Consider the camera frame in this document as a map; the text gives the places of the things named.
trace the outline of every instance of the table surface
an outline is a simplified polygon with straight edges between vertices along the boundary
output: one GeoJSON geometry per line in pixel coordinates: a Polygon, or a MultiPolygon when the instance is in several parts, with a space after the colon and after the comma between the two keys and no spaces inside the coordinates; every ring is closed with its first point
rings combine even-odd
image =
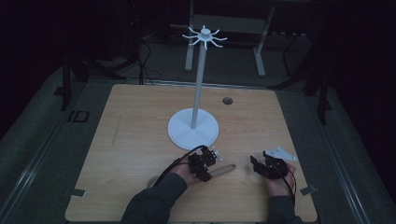
{"type": "MultiPolygon", "coordinates": [[[[66,210],[69,221],[120,221],[136,193],[186,150],[167,133],[169,119],[193,106],[194,87],[115,85],[92,140],[76,189],[66,210]]],[[[249,156],[262,161],[264,150],[283,147],[296,155],[282,110],[273,91],[203,88],[200,108],[219,123],[214,146],[232,172],[189,187],[172,208],[170,222],[260,222],[267,217],[268,195],[249,156]],[[231,105],[222,102],[233,99],[231,105]]],[[[296,167],[296,215],[314,221],[317,213],[299,161],[296,167]]]]}

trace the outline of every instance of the sleeve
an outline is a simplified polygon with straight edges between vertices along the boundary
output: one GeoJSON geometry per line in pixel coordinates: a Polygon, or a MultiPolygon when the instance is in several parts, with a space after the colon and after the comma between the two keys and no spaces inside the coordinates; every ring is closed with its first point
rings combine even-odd
{"type": "Polygon", "coordinates": [[[144,189],[132,198],[120,224],[166,224],[172,206],[186,189],[187,184],[181,176],[167,174],[158,186],[144,189]]]}
{"type": "Polygon", "coordinates": [[[275,196],[268,200],[268,224],[302,224],[295,216],[294,206],[289,196],[275,196]]]}

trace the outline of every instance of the human hand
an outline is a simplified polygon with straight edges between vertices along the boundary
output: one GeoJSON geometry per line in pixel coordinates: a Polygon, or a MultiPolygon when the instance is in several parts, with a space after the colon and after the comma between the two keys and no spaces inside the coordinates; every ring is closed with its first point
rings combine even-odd
{"type": "Polygon", "coordinates": [[[186,181],[187,186],[190,186],[190,185],[201,182],[201,180],[198,177],[196,177],[195,175],[190,173],[190,167],[189,167],[188,162],[189,161],[187,160],[187,158],[183,159],[180,162],[181,163],[180,165],[175,166],[169,172],[180,175],[181,178],[183,178],[184,181],[186,181]]]}
{"type": "MultiPolygon", "coordinates": [[[[290,172],[288,172],[288,174],[285,176],[285,180],[286,180],[286,182],[288,182],[290,187],[293,189],[295,183],[294,183],[294,178],[293,178],[292,174],[294,174],[294,172],[296,171],[296,168],[288,163],[286,163],[286,164],[288,165],[288,169],[290,170],[290,172]]],[[[268,179],[268,178],[265,178],[264,176],[262,178],[264,179],[264,182],[267,185],[268,194],[270,197],[272,197],[272,196],[291,196],[290,190],[282,178],[268,179]]]]}

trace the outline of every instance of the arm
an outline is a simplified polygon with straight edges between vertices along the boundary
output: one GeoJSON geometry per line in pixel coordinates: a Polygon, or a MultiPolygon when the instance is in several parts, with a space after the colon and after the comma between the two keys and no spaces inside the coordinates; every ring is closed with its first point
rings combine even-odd
{"type": "MultiPolygon", "coordinates": [[[[296,168],[288,164],[291,173],[285,176],[291,188],[294,186],[292,174],[296,168]]],[[[282,179],[267,179],[263,177],[268,187],[268,224],[300,224],[303,221],[295,216],[294,205],[290,197],[290,191],[282,179]]]]}
{"type": "Polygon", "coordinates": [[[120,224],[167,223],[176,200],[188,186],[198,182],[200,180],[190,174],[188,164],[183,163],[174,167],[158,186],[144,189],[132,198],[120,224]]]}

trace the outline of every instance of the white pole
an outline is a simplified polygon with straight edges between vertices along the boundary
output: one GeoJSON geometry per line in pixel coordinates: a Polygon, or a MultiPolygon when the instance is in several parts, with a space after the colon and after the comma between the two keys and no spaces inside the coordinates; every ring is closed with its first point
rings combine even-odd
{"type": "Polygon", "coordinates": [[[201,88],[202,88],[202,79],[204,77],[205,58],[206,58],[205,42],[201,41],[201,45],[199,47],[197,79],[195,84],[194,108],[192,110],[192,120],[191,120],[191,128],[193,130],[195,130],[197,124],[198,108],[201,101],[201,88]]]}

